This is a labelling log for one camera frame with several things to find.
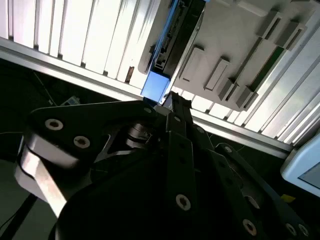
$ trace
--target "white panel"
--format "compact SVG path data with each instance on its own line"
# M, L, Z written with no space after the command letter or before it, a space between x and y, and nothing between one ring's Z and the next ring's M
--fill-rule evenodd
M300 111L319 92L319 76L320 64L318 64L317 67L310 73L301 86L285 103L278 114L272 119L272 121L262 132L263 135L271 138L276 137L277 133L287 124L288 120L300 113Z
M301 127L304 122L308 120L310 114L314 112L317 108L319 108L320 103L320 92L317 96L301 111L301 113L292 119L292 123L288 126L283 132L281 132L280 136L278 137L279 141L285 141L285 143L289 142L296 132L299 130L298 126Z
M232 113L230 114L230 116L228 117L227 121L230 123L233 123L237 117L239 116L240 112L239 111L232 111Z
M52 30L51 30L51 43L50 43L50 55L53 57L58 56L60 35L62 28L62 18L64 12L64 0L54 0L52 18Z
M296 126L295 129L289 132L287 138L283 141L284 143L291 144L292 141L295 143L307 130L309 126L314 123L314 120L318 119L320 103L318 103L306 116L305 118Z
M85 68L102 74L116 27L121 0L96 0L85 44Z
M172 90L173 92L179 94L180 96L181 96L181 94L182 94L182 92L183 92L183 90L182 90L181 88L178 88L178 87L175 87L175 86L173 86L173 87L171 88L171 90Z
M8 0L0 0L0 37L9 36Z
M194 99L195 95L194 95L193 93L191 93L191 92L183 91L182 97L183 97L184 99L186 99L186 100L192 101L192 100Z
M116 22L111 47L105 64L108 77L115 79L125 52L137 0L123 0Z
M213 102L208 99L205 99L200 96L195 96L192 101L192 108L201 112L205 112L211 107L212 103Z
M39 51L49 53L54 0L41 0L39 5L38 45Z
M284 101L292 88L294 88L296 84L301 83L305 73L310 70L310 67L320 55L319 39L320 28L308 41L288 70L283 74L274 89L254 113L245 126L247 129L258 132L272 114L274 114L277 107Z
M138 71L138 64L155 20L159 4L160 0L140 0L130 39L125 48L125 53L117 75L119 81L125 81L129 67L135 67ZM136 87L143 86L145 81L143 84L141 84L141 81L140 78L131 78L130 84Z
M138 66L134 68L131 79L130 79L130 85L142 89L145 85L145 82L147 80L148 75L139 72Z
M67 0L61 53L62 59L80 66L85 48L92 0Z
M36 0L13 1L13 39L29 48L34 47Z
M230 108L215 103L209 112L210 115L215 116L217 118L223 119L230 112Z

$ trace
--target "gray plastic part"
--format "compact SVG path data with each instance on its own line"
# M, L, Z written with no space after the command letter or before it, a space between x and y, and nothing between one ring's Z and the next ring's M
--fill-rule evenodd
M276 41L276 44L284 49L292 50L306 28L307 27L301 23L290 21Z
M184 82L192 82L195 83L197 79L197 74L199 74L201 71L202 60L204 58L205 51L198 47L194 47L192 50L192 53L182 71L180 79Z
M281 19L282 16L280 12L270 11L256 34L263 39L268 39Z
M235 90L238 85L235 85L229 78L226 78L219 86L218 86L218 96L221 101L225 101L227 97L230 95L231 91Z
M241 93L236 101L236 105L241 109L247 109L257 98L258 94L252 92L247 86L243 86L240 91Z
M235 0L216 0L218 3L225 5L226 7L230 7L235 3Z
M212 72L212 76L204 86L205 89L213 90L219 80L223 79L226 76L226 68L229 65L229 61L220 58L215 69Z
M261 69L276 49L276 45L262 38L257 40L255 48L250 51L249 59L236 79L239 86L250 86Z

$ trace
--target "bolt hole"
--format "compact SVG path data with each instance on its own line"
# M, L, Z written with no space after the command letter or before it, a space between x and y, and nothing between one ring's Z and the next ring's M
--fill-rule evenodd
M85 145L85 144L86 144L86 141L83 140L83 139L79 139L77 142L78 142L80 145Z
M251 224L247 223L246 226L247 226L247 228L248 228L250 231L253 231L253 230L254 230L254 228L251 226Z
M232 180L231 180L230 178L228 178L228 177L225 179L225 182L226 182L229 186L231 186L231 185L233 184Z
M186 206L187 205L187 201L184 198L180 198L180 203L182 204L182 206Z
M52 122L50 122L50 126L53 128L57 128L57 127L59 127L59 123L57 123L56 121L52 121Z
M225 168L226 167L226 165L223 163L223 162L219 162L219 166L221 167L221 168Z
M182 164L186 164L186 160L183 158L183 157L180 157L180 163L182 163Z

